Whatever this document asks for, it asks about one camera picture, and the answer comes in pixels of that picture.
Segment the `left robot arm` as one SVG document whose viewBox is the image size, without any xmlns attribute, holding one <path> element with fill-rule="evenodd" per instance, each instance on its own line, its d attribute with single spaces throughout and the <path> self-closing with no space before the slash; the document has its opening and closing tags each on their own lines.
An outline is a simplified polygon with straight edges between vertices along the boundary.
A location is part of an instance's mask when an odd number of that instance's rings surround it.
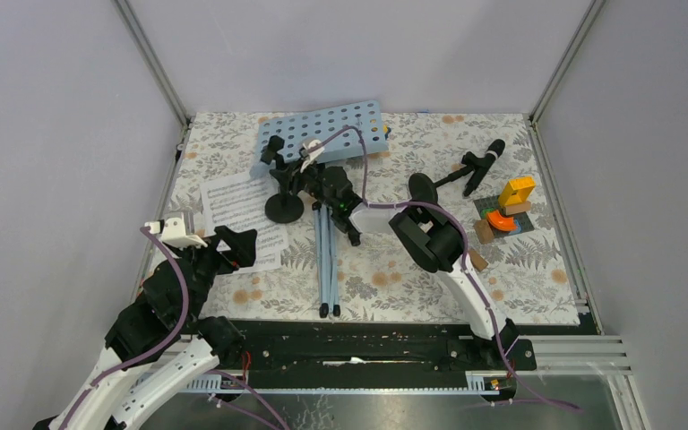
<svg viewBox="0 0 688 430">
<path fill-rule="evenodd" d="M 138 429 L 197 376 L 247 366 L 244 336 L 225 316 L 203 317 L 214 279 L 254 265 L 257 232 L 226 226 L 190 233 L 181 219 L 140 231 L 165 255 L 117 316 L 90 375 L 58 415 L 37 429 Z"/>
</svg>

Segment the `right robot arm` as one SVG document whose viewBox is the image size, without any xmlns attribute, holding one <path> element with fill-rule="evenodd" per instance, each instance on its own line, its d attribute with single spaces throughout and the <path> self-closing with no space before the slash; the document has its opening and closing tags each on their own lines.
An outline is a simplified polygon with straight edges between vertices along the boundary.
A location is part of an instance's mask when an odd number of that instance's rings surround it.
<svg viewBox="0 0 688 430">
<path fill-rule="evenodd" d="M 480 340 L 478 357 L 486 367 L 499 369 L 513 357 L 520 332 L 506 314 L 496 308 L 472 266 L 468 234 L 460 222 L 438 203 L 437 187 L 428 176 L 416 173 L 408 180 L 405 202 L 370 202 L 357 193 L 339 166 L 298 160 L 273 168 L 271 177 L 279 191 L 266 203 L 269 219 L 290 223 L 300 218 L 304 192 L 327 211 L 335 227 L 358 245 L 364 233 L 394 234 L 422 270 L 439 276 L 460 305 L 471 332 Z"/>
</svg>

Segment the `light blue music stand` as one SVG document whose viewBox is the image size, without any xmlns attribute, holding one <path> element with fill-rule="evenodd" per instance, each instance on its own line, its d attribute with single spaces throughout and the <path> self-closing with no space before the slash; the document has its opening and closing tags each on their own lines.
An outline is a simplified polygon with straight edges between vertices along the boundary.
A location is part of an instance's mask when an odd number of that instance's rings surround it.
<svg viewBox="0 0 688 430">
<path fill-rule="evenodd" d="M 380 105 L 375 100 L 263 121 L 257 142 L 258 161 L 251 170 L 254 177 L 269 175 L 269 170 L 273 168 L 273 165 L 268 166 L 260 161 L 262 152 L 273 135 L 278 135 L 285 141 L 286 146 L 281 154 L 286 161 L 301 159 L 302 141 L 316 138 L 322 141 L 324 153 L 314 164 L 339 166 L 344 159 L 367 157 L 372 153 L 386 151 L 390 133 L 385 134 L 383 131 Z M 300 199 L 301 193 L 311 196 L 304 190 L 298 193 Z M 351 219 L 356 209 L 348 219 L 340 219 L 333 216 L 327 206 L 311 197 L 313 202 L 309 206 L 312 210 L 314 244 L 318 258 L 319 315 L 322 318 L 330 315 L 338 317 L 341 314 L 339 282 L 334 269 L 338 251 L 337 235 L 342 233 L 351 245 L 360 245 L 361 233 Z"/>
</svg>

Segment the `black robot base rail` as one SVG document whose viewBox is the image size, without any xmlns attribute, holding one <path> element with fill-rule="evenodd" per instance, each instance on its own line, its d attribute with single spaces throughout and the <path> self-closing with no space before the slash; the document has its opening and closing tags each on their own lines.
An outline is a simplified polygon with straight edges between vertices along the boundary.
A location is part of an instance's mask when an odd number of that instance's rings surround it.
<svg viewBox="0 0 688 430">
<path fill-rule="evenodd" d="M 524 326 L 503 347 L 458 323 L 236 320 L 242 337 L 209 367 L 261 389 L 450 389 L 466 372 L 534 371 L 533 340 L 582 328 Z"/>
</svg>

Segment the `black microphone stand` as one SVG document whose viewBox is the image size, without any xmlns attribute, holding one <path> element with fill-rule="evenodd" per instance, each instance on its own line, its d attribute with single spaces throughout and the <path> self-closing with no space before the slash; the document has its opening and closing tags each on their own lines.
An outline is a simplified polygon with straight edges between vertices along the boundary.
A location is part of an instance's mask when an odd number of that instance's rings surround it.
<svg viewBox="0 0 688 430">
<path fill-rule="evenodd" d="M 280 136 L 273 135 L 260 158 L 262 163 L 268 166 L 273 165 L 269 174 L 279 185 L 278 192 L 265 203 L 265 215 L 269 220 L 279 224 L 294 222 L 304 213 L 304 204 L 298 197 L 301 184 L 297 176 L 302 160 L 286 161 L 281 154 L 285 146 L 285 141 Z"/>
<path fill-rule="evenodd" d="M 461 159 L 462 167 L 447 176 L 434 181 L 424 173 L 414 173 L 408 179 L 408 191 L 413 200 L 438 203 L 437 189 L 451 182 L 458 181 L 465 176 L 469 179 L 462 192 L 463 197 L 469 197 L 477 190 L 489 169 L 480 167 L 480 159 L 472 152 L 467 152 Z"/>
</svg>

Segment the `sheet music page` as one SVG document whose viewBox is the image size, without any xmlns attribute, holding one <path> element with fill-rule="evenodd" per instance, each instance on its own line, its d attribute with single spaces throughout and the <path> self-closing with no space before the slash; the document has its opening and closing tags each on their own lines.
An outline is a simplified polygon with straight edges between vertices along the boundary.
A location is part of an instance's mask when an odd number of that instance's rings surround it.
<svg viewBox="0 0 688 430">
<path fill-rule="evenodd" d="M 248 172 L 223 176 L 200 184 L 205 232 L 226 226 L 235 232 L 257 231 L 255 264 L 241 273 L 273 271 L 281 266 L 281 252 L 288 248 L 287 228 L 267 218 L 264 206 L 277 192 L 267 176 L 252 178 Z"/>
</svg>

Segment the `black microphone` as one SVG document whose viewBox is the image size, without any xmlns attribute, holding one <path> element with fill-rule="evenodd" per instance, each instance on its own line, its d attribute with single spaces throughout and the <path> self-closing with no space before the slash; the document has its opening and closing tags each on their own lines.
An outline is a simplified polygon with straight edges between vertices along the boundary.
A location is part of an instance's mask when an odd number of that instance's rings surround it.
<svg viewBox="0 0 688 430">
<path fill-rule="evenodd" d="M 480 159 L 480 167 L 489 169 L 503 155 L 505 146 L 506 143 L 502 139 L 492 141 Z"/>
</svg>

